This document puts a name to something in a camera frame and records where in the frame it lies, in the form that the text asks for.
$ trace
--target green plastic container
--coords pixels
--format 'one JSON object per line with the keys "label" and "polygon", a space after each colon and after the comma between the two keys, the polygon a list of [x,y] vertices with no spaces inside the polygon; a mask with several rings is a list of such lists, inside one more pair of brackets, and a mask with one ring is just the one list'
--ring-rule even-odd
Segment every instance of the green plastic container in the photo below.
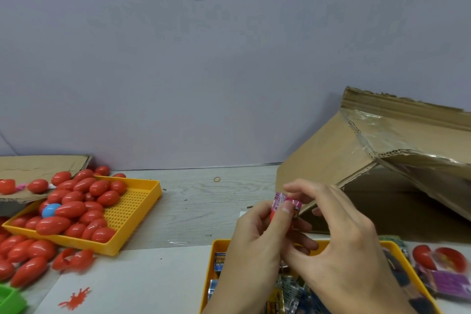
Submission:
{"label": "green plastic container", "polygon": [[0,284],[0,313],[18,314],[28,306],[15,288]]}

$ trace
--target red splatter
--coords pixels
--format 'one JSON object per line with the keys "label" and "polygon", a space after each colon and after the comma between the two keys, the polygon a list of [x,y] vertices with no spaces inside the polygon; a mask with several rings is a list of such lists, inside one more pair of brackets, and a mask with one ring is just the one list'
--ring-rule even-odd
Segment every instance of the red splatter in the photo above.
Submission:
{"label": "red splatter", "polygon": [[68,310],[77,309],[77,307],[84,302],[89,292],[89,289],[90,287],[87,287],[84,291],[82,291],[82,288],[80,288],[79,294],[77,296],[75,295],[75,293],[72,293],[68,302],[59,303],[58,306],[62,306],[64,308],[67,308]]}

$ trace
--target white paper sheet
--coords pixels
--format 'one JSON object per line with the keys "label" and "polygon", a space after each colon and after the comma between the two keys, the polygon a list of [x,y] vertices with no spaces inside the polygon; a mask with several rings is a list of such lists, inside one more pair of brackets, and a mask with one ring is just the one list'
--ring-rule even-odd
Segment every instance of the white paper sheet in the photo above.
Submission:
{"label": "white paper sheet", "polygon": [[197,314],[211,246],[123,251],[98,257],[86,273],[63,274],[35,314],[65,314],[58,306],[90,287],[74,314]]}

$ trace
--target yellow plastic tray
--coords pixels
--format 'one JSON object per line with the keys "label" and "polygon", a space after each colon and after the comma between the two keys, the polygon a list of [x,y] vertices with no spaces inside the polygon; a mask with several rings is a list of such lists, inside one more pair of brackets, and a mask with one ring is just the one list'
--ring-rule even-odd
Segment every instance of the yellow plastic tray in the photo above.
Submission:
{"label": "yellow plastic tray", "polygon": [[[229,247],[230,242],[231,240],[215,240],[212,243],[211,254],[209,255],[209,261],[208,261],[208,270],[206,272],[206,282],[204,284],[203,295],[201,297],[200,314],[203,312],[204,307],[208,303],[209,282],[211,281],[211,279],[218,278],[216,272],[214,271],[214,254],[216,252],[226,252],[227,248]],[[316,256],[319,253],[321,253],[323,250],[325,250],[330,241],[329,240],[317,240],[317,242],[319,243],[319,249],[317,249],[316,251],[311,251],[311,254],[310,254],[311,256]],[[433,299],[433,297],[427,291],[427,288],[419,279],[419,276],[417,275],[415,270],[412,268],[411,264],[409,263],[407,258],[404,256],[404,254],[401,252],[397,244],[391,241],[380,241],[380,243],[381,243],[381,246],[388,249],[392,253],[392,255],[402,264],[404,270],[407,272],[407,275],[409,276],[409,279],[411,280],[412,283],[414,283],[415,287],[419,290],[419,292],[432,302],[433,306],[435,307],[436,314],[443,314],[443,312],[440,310],[439,306],[437,305],[437,302],[435,301],[435,299]]]}
{"label": "yellow plastic tray", "polygon": [[109,256],[117,255],[120,248],[131,236],[139,222],[141,222],[157,199],[160,198],[162,195],[162,189],[157,180],[127,179],[109,176],[95,176],[95,179],[109,181],[121,180],[128,186],[126,192],[121,195],[119,203],[113,207],[105,209],[105,220],[108,222],[108,226],[116,231],[116,234],[107,243],[99,243],[61,235],[41,236],[34,230],[10,225],[10,223],[18,216],[38,209],[44,199],[38,200],[27,206],[23,211],[6,221],[3,224],[3,227],[12,234],[23,234],[29,238],[37,239],[46,238],[65,247],[91,249],[96,253]]}

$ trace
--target wall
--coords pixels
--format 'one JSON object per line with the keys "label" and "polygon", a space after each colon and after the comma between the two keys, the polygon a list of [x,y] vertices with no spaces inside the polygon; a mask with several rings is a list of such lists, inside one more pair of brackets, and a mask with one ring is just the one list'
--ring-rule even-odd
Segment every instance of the wall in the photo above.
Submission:
{"label": "wall", "polygon": [[471,110],[471,0],[0,5],[0,132],[19,154],[281,161],[346,85]]}

